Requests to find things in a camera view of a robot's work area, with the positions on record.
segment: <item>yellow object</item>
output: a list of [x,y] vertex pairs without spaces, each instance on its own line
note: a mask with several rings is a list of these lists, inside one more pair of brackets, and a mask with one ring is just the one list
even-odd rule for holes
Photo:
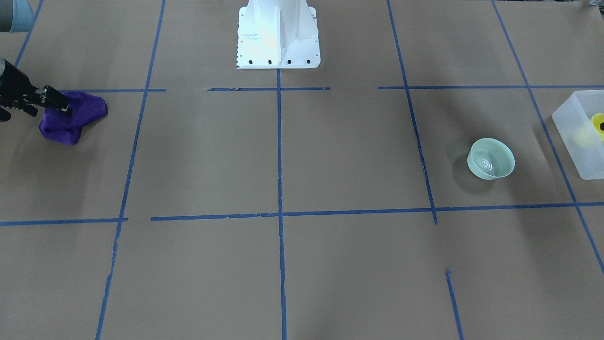
[[600,140],[604,142],[604,113],[595,114],[591,118],[591,123],[594,125]]

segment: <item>purple towel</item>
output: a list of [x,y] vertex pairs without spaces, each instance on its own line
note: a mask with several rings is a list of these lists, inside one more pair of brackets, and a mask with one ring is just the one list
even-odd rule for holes
[[40,122],[40,132],[47,139],[74,145],[80,139],[84,125],[107,116],[107,106],[103,98],[88,93],[67,91],[64,95],[69,99],[71,117],[47,108]]

